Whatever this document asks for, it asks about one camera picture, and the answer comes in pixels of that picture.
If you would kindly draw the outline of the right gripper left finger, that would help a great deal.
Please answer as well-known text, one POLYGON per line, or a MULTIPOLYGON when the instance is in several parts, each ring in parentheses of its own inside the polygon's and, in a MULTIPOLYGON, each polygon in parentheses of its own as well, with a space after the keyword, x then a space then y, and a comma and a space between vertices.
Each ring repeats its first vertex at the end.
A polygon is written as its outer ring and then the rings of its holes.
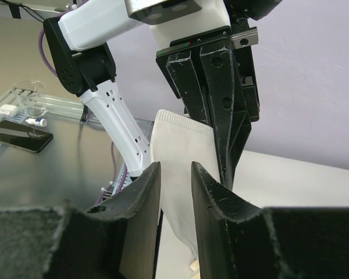
POLYGON ((82 211, 0 208, 0 278, 154 278, 161 165, 82 211))

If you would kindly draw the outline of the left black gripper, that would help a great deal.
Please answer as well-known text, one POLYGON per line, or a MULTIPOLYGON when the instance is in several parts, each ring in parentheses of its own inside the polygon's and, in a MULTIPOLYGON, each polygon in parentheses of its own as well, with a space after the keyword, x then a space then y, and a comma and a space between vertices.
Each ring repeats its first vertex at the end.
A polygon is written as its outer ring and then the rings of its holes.
POLYGON ((247 108, 252 121, 259 120, 259 98, 251 50, 251 46, 258 43, 257 28, 224 26, 174 40, 156 53, 156 62, 175 96, 183 101, 189 116, 202 124, 209 124, 191 50, 199 49, 202 42, 210 42, 221 35, 230 38, 234 50, 231 45, 204 45, 200 50, 200 59, 208 86, 220 182, 232 189, 236 166, 251 132, 247 108))

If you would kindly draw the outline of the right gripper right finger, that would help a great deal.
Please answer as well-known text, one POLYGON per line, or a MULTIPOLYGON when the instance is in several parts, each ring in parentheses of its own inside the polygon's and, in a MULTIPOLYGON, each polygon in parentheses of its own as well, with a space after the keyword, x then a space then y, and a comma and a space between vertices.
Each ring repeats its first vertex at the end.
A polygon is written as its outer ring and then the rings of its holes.
POLYGON ((349 208, 259 208, 191 165, 202 278, 349 278, 349 208))

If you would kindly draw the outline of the coffee filter pack orange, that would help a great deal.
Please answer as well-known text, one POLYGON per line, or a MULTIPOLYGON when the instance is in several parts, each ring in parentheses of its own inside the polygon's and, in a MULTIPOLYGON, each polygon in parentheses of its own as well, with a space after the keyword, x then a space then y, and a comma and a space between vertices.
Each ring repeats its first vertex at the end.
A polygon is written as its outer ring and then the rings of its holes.
POLYGON ((195 259, 190 265, 189 268, 191 270, 188 279, 200 279, 200 263, 197 259, 195 259))

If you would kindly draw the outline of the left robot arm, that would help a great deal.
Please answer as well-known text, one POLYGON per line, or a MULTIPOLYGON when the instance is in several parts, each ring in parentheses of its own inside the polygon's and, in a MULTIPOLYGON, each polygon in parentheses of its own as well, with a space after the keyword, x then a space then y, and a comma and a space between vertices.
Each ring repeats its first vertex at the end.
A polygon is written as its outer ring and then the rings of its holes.
POLYGON ((140 24, 159 44, 156 63, 186 112, 213 128, 221 183, 232 186, 234 170, 259 119, 251 47, 259 20, 274 1, 87 1, 46 19, 56 75, 98 118, 120 151, 129 174, 149 166, 149 143, 125 105, 107 42, 140 24))

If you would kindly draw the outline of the black smartphone on bench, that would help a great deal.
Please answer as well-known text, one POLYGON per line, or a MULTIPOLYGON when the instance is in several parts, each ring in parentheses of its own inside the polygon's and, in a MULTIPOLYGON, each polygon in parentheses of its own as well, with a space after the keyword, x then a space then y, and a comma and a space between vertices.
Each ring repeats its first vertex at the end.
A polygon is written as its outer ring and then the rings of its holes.
POLYGON ((9 120, 0 121, 0 144, 40 153, 53 138, 52 133, 41 129, 9 120))

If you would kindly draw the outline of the small dropper bottle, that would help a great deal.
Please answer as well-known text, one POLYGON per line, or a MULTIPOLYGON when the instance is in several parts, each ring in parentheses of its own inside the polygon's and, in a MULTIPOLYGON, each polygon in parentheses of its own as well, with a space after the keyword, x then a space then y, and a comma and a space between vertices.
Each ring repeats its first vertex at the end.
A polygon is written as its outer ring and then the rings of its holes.
POLYGON ((26 123, 37 127, 47 126, 47 120, 42 118, 28 118, 26 119, 26 123))

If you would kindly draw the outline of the clear glass beaker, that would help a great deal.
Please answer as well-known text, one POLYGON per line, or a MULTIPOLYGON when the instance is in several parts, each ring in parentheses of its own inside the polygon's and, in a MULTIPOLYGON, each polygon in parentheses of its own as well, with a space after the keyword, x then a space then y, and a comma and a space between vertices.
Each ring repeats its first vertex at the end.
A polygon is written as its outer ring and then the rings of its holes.
POLYGON ((30 118, 43 117, 47 109, 44 106, 45 84, 38 80, 19 81, 12 85, 11 93, 16 96, 20 108, 30 118))

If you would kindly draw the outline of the white earbuds case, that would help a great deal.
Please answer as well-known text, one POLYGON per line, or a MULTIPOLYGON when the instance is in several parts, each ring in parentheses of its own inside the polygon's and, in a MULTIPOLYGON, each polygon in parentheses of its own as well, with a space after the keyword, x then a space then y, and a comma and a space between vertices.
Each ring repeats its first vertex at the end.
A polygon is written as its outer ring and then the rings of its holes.
POLYGON ((0 106, 0 116, 4 118, 13 118, 19 112, 19 107, 15 105, 4 104, 0 106))

